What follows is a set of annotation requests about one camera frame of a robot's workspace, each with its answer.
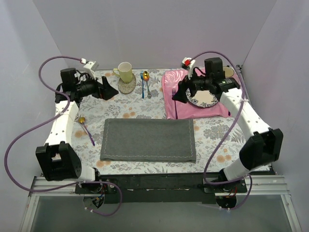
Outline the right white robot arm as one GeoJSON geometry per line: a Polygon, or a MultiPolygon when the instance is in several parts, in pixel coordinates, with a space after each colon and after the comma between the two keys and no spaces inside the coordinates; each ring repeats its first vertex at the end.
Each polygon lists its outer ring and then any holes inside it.
{"type": "Polygon", "coordinates": [[[219,172],[216,181],[205,180],[205,184],[218,185],[224,192],[229,192],[236,182],[257,168],[278,160],[283,141],[280,129],[272,129],[265,123],[245,98],[239,84],[233,77],[226,77],[220,58],[208,58],[204,61],[205,72],[198,75],[195,60],[184,58],[182,68],[187,76],[178,83],[178,90],[173,95],[174,101],[187,103],[186,91],[195,96],[197,91],[208,90],[223,104],[234,118],[245,136],[246,143],[239,152],[239,158],[219,172]]]}

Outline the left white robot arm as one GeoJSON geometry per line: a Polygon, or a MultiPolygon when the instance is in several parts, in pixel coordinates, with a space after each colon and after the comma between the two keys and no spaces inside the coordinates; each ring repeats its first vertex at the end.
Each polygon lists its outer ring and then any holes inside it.
{"type": "Polygon", "coordinates": [[[46,180],[86,181],[86,187],[92,193],[100,192],[103,182],[98,178],[98,170],[82,164],[73,150],[73,125],[84,97],[109,100],[119,93],[108,83],[105,76],[102,76],[102,81],[99,82],[95,77],[95,70],[89,67],[84,67],[83,73],[79,73],[75,68],[61,70],[62,83],[55,94],[57,119],[52,124],[44,146],[36,148],[36,157],[46,180]]]}

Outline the grey cloth napkin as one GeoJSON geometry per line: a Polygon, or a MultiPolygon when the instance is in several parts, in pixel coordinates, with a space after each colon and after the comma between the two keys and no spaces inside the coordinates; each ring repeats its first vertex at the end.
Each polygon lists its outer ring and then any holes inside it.
{"type": "Polygon", "coordinates": [[[194,123],[191,119],[107,119],[100,159],[195,162],[194,123]]]}

